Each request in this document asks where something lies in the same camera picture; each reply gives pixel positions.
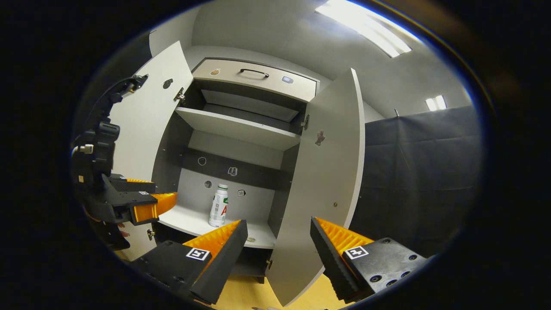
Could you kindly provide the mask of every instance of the ceiling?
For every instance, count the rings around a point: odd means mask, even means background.
[[[325,0],[217,0],[204,4],[192,45],[252,50],[294,62],[329,79],[358,74],[363,100],[384,117],[428,111],[443,95],[449,108],[471,104],[462,83],[420,40],[401,33],[412,51],[389,58],[354,30],[315,13]]]

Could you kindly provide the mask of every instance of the drawer handle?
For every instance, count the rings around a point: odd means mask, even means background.
[[[252,72],[261,73],[261,74],[264,75],[265,78],[270,77],[270,75],[268,73],[265,73],[265,72],[262,72],[262,71],[257,71],[257,70],[253,70],[253,69],[241,69],[241,70],[239,70],[239,72],[241,72],[241,73],[243,73],[244,71],[252,71]]]

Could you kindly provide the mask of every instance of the drawer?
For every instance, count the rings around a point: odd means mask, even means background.
[[[316,95],[318,84],[315,79],[278,68],[245,61],[212,58],[205,58],[195,68],[193,78],[267,90],[303,102],[309,102]]]

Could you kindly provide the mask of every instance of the door hinge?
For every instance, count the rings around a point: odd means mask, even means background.
[[[308,114],[304,121],[300,123],[300,127],[302,127],[304,130],[308,129],[308,121],[310,121],[310,114]]]
[[[153,240],[153,236],[155,235],[155,232],[151,229],[147,230],[147,237],[149,238],[149,241]]]
[[[180,90],[178,91],[176,96],[174,96],[174,101],[178,101],[178,106],[183,106],[184,105],[183,102],[186,101],[186,96],[184,96],[184,94],[183,94],[183,87],[180,88]]]

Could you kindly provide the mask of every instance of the gray curtain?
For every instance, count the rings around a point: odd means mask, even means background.
[[[365,124],[364,173],[350,230],[393,238],[423,256],[439,253],[476,198],[483,156],[472,106]]]

